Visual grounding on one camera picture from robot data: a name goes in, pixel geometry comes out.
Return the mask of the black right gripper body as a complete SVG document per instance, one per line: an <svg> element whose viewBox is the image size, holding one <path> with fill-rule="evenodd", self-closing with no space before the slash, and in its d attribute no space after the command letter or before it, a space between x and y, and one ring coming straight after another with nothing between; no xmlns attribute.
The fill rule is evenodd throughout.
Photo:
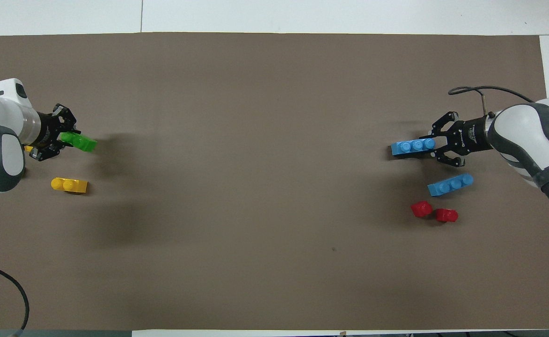
<svg viewBox="0 0 549 337"><path fill-rule="evenodd" d="M479 117L469 121L456 121L452 124L452 151L458 155L492 149L487 139L488 117Z"/></svg>

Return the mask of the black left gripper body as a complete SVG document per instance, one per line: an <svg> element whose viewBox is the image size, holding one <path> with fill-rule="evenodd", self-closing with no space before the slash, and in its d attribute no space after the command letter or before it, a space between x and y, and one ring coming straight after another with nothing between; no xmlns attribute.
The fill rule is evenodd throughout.
<svg viewBox="0 0 549 337"><path fill-rule="evenodd" d="M63 143L58 140L58 136L62 130L62 112L58 113L41 113L37 115L40 119L40 132L36 138L36 149L41 151L47 148L53 150L62 150Z"/></svg>

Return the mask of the green two-stud toy block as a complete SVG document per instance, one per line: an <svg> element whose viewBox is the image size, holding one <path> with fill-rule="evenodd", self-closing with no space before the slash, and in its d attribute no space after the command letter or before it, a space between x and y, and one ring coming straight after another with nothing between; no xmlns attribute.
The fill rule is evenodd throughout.
<svg viewBox="0 0 549 337"><path fill-rule="evenodd" d="M60 133L59 140L83 152L92 152L97 145L96 140L75 132Z"/></svg>

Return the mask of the blue three-stud toy block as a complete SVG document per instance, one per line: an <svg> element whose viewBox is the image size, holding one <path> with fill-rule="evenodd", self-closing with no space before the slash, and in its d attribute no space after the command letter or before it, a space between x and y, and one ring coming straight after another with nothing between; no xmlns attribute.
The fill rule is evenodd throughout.
<svg viewBox="0 0 549 337"><path fill-rule="evenodd" d="M432 138L399 141L392 143L391 154L396 157L430 153L435 150L436 142Z"/></svg>
<svg viewBox="0 0 549 337"><path fill-rule="evenodd" d="M473 176L465 173L444 179L443 181L428 184L427 188L432 197L439 197L460 190L465 186L470 186L473 182Z"/></svg>

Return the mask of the brown table mat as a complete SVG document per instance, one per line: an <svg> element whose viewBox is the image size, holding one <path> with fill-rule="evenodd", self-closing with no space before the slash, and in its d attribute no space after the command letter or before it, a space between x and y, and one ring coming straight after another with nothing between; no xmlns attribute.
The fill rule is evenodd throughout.
<svg viewBox="0 0 549 337"><path fill-rule="evenodd" d="M7 78L97 140L0 194L30 330L549 329L546 197L497 152L457 169L388 148L481 116L456 86L543 98L536 36L0 37Z"/></svg>

